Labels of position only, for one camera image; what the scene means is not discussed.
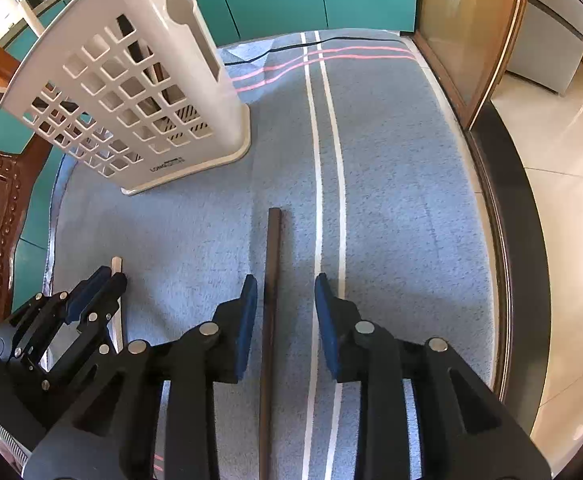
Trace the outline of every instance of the dark wooden stick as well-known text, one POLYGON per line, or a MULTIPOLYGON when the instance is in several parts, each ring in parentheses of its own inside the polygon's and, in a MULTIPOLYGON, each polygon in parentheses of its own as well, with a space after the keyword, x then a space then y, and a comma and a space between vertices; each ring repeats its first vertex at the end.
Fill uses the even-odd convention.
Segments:
POLYGON ((278 273, 281 249, 281 210, 269 209, 267 219, 267 256, 265 256, 265 299, 263 302, 263 357, 260 368, 260 421, 258 462, 260 480, 269 480, 272 449, 272 390, 274 375, 274 330, 278 301, 278 273))

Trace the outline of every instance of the pink stripe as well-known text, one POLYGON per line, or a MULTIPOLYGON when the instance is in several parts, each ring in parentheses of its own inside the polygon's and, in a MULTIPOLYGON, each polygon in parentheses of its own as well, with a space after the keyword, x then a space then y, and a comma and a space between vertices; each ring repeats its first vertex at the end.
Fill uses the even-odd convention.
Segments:
POLYGON ((250 86, 243 86, 242 88, 237 88, 236 91, 237 92, 245 92, 247 90, 253 90, 255 88, 260 88, 261 86, 269 85, 270 83, 273 83, 274 81, 280 79, 287 72, 290 72, 291 70, 294 70, 295 68, 300 68, 301 66, 305 66, 305 65, 311 65, 312 63, 316 63, 318 61, 326 61, 328 59, 411 59, 412 61, 415 61, 415 58, 412 56, 361 56, 360 54, 341 54, 339 56, 330 56, 330 57, 325 57, 322 59, 310 59, 309 61, 304 61, 302 63, 298 63, 294 66, 291 66, 287 70, 283 70, 280 74, 277 74, 276 76, 272 77, 271 79, 265 79, 264 81, 260 81, 258 83, 253 84, 253 85, 250 85, 250 86))
MULTIPOLYGON (((353 50, 353 49, 362 49, 362 50, 392 50, 393 52, 406 52, 408 54, 410 54, 411 52, 406 49, 406 48, 398 48, 396 46, 370 46, 370 45, 360 45, 360 46, 344 46, 342 48, 328 48, 325 50, 313 50, 312 52, 307 53, 307 56, 312 56, 315 54, 326 54, 328 52, 342 52, 343 50, 353 50)), ((264 68, 259 68, 258 70, 254 70, 254 72, 250 72, 249 74, 245 74, 245 75, 239 75, 237 77, 232 78, 232 81, 242 81, 243 79, 249 79, 250 77, 253 77, 255 75, 258 74, 262 74, 263 72, 270 72, 271 70, 278 70, 280 68, 283 68, 287 65, 289 65, 289 63, 293 63, 294 61, 297 61, 299 59, 302 59, 303 57, 305 57, 305 55, 303 54, 303 56, 299 56, 299 57, 295 57, 294 59, 291 59, 281 65, 275 65, 275 66, 266 66, 264 68)))

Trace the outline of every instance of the silver screw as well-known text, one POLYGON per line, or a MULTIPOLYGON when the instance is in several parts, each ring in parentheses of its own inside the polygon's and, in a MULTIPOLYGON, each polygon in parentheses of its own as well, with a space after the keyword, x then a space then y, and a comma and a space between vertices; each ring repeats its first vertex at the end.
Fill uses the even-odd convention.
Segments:
POLYGON ((446 340, 442 337, 432 337, 429 340, 429 348, 431 348, 434 352, 444 352, 448 346, 446 340))
POLYGON ((355 327, 356 332, 358 332, 359 334, 373 334, 374 331, 374 325, 373 323, 369 322, 369 321, 359 321, 358 323, 356 323, 355 327))
POLYGON ((208 321, 207 323, 201 324, 198 329, 203 335, 214 335, 219 331, 218 325, 213 321, 208 321))
POLYGON ((130 351, 130 354, 142 354, 147 348, 147 343, 142 339, 136 339, 127 345, 127 350, 130 351))

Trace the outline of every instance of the white plastic basket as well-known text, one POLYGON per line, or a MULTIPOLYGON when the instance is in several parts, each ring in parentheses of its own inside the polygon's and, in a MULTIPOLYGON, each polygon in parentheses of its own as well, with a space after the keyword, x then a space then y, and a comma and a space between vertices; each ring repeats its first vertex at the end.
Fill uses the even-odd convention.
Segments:
POLYGON ((196 0, 73 0, 0 108, 126 194, 232 162, 251 140, 196 0))

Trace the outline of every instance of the basket base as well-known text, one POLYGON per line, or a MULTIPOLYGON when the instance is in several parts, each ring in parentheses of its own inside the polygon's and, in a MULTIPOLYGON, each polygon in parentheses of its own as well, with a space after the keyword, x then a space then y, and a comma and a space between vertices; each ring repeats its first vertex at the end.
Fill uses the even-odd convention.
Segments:
POLYGON ((177 178, 181 178, 182 176, 186 176, 192 173, 197 173, 203 170, 209 170, 210 168, 215 168, 216 166, 222 166, 224 164, 229 164, 230 162, 235 162, 243 155, 245 155, 248 150, 249 146, 251 145, 251 124, 250 124, 250 115, 249 115, 249 106, 243 104, 243 126, 247 130, 248 134, 245 138, 245 142, 243 145, 238 149, 237 152, 232 153, 231 155, 221 156, 219 158, 214 158, 214 160, 208 160, 207 162, 203 162, 201 164, 196 164, 194 166, 189 166, 188 168, 184 168, 179 171, 175 171, 174 173, 170 173, 168 175, 162 176, 155 180, 150 180, 146 184, 142 184, 142 186, 135 187, 133 189, 125 189, 121 187, 121 191, 124 195, 132 196, 141 191, 147 191, 152 187, 160 186, 160 184, 165 184, 166 182, 171 182, 177 178))

